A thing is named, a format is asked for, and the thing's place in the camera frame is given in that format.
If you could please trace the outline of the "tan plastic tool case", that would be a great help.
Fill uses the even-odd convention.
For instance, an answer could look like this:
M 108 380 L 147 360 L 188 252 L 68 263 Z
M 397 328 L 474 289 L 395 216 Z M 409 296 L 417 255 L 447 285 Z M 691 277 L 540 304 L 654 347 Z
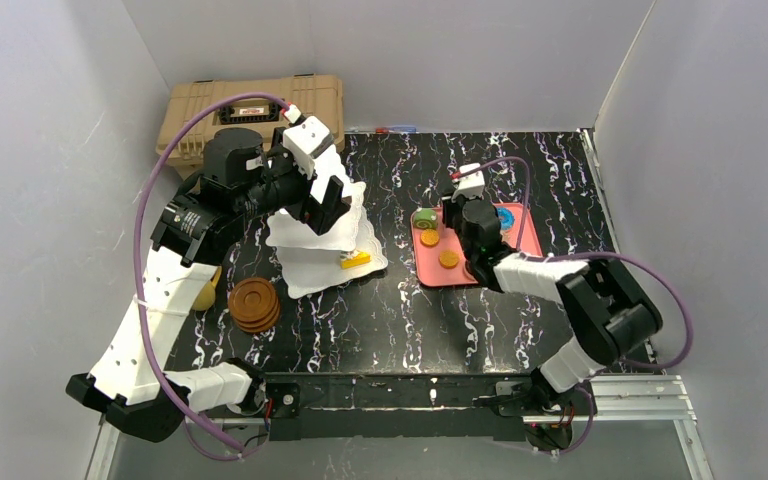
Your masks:
M 161 154 L 169 142 L 196 113 L 230 96 L 246 92 L 267 92 L 296 105 L 304 115 L 313 115 L 334 135 L 336 149 L 345 145 L 343 82 L 335 75 L 305 74 L 267 80 L 203 80 L 182 83 L 170 92 L 156 152 Z M 240 100 L 205 117 L 179 142 L 166 164 L 182 178 L 203 165 L 206 143 L 224 128 L 248 128 L 261 134 L 263 148 L 269 149 L 272 134 L 286 125 L 282 108 L 264 99 Z

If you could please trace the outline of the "white three-tier cake stand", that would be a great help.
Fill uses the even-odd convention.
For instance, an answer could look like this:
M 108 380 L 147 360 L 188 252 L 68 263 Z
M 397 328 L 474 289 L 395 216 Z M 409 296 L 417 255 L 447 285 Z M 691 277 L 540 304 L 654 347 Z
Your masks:
M 292 299 L 318 293 L 388 267 L 381 242 L 364 207 L 367 184 L 352 179 L 340 154 L 337 154 L 338 158 L 316 169 L 317 178 L 312 188 L 314 197 L 321 200 L 329 177 L 336 175 L 344 182 L 343 195 L 352 198 L 349 212 L 328 233 L 317 236 L 307 225 L 293 219 L 285 209 L 267 218 L 269 235 L 266 244 L 275 249 L 287 294 Z M 355 249 L 370 253 L 371 262 L 342 269 L 339 264 L 341 253 Z

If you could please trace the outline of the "pink serving tray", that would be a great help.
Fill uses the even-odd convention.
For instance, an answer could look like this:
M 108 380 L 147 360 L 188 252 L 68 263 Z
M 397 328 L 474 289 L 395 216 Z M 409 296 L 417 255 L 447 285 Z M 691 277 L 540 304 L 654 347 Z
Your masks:
M 523 213 L 520 203 L 495 203 L 497 207 L 506 207 L 516 217 L 515 225 L 508 231 L 501 231 L 502 240 L 511 247 L 519 247 L 524 252 L 542 256 L 537 233 L 531 213 Z M 414 212 L 419 208 L 433 208 L 439 213 L 439 226 L 436 229 L 440 234 L 440 242 L 433 248 L 426 248 L 420 244 L 420 233 L 412 227 L 411 220 Z M 462 253 L 455 232 L 442 223 L 442 208 L 419 207 L 410 217 L 410 231 L 412 236 L 413 251 L 416 264 L 416 276 L 419 282 L 426 287 L 455 287 L 477 285 L 478 282 L 466 269 L 466 260 Z M 454 269 L 444 269 L 438 263 L 438 255 L 443 250 L 453 250 L 460 255 L 461 263 Z

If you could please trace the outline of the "green roll cake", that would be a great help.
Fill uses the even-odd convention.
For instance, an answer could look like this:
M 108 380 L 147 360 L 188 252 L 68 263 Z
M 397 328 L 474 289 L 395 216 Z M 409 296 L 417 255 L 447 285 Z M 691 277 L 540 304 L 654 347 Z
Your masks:
M 419 208 L 414 212 L 411 224 L 418 230 L 436 230 L 439 226 L 439 213 L 433 208 Z

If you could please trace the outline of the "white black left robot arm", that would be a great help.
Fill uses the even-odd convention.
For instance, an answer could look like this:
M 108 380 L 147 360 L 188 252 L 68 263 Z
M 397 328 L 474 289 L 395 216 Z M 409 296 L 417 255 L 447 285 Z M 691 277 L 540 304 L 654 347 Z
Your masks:
M 160 442 L 185 420 L 205 428 L 210 409 L 252 407 L 263 373 L 231 358 L 214 367 L 166 371 L 165 362 L 198 295 L 249 223 L 286 211 L 316 235 L 348 213 L 348 183 L 331 132 L 307 121 L 274 132 L 270 148 L 247 128 L 209 140 L 202 167 L 162 211 L 149 249 L 136 255 L 136 292 L 101 359 L 72 376 L 67 394 L 120 432 Z

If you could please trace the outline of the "yellow cake slice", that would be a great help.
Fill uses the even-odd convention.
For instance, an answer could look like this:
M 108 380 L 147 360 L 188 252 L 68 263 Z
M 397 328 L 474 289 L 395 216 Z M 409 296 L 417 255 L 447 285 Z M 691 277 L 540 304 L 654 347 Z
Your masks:
M 340 267 L 344 270 L 356 268 L 370 263 L 372 256 L 370 253 L 362 250 L 352 250 L 342 252 L 339 259 Z

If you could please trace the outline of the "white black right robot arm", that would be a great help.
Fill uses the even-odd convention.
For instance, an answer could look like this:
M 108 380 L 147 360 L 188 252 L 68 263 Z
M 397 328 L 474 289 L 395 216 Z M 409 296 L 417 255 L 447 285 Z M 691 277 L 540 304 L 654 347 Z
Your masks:
M 531 397 L 560 397 L 661 330 L 659 310 L 620 260 L 530 260 L 503 240 L 497 209 L 482 198 L 449 195 L 442 215 L 479 285 L 538 296 L 567 315 L 573 336 L 530 373 Z

